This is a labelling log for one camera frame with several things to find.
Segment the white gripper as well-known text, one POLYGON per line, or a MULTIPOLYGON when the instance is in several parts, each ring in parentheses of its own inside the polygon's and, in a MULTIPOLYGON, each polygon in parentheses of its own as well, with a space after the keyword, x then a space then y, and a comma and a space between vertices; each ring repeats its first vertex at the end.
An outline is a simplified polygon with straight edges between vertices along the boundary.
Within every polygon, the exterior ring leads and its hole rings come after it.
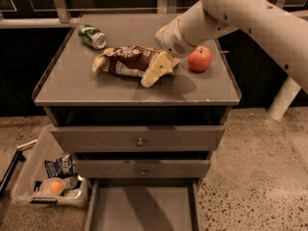
POLYGON ((171 74, 174 58, 185 58, 195 48, 196 23, 184 15, 178 15, 155 33, 161 48, 166 51, 158 54, 149 64, 141 78, 145 88, 153 86, 162 76, 171 74))

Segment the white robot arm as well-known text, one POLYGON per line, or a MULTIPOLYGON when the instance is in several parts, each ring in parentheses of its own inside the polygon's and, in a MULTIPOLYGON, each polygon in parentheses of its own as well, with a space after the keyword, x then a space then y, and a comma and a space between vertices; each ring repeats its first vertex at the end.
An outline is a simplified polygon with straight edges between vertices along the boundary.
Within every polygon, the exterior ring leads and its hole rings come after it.
POLYGON ((155 34, 167 54, 182 59, 201 42, 238 28, 248 34, 287 74, 268 114, 278 120, 297 94, 308 92, 308 21, 268 0, 200 0, 155 34))

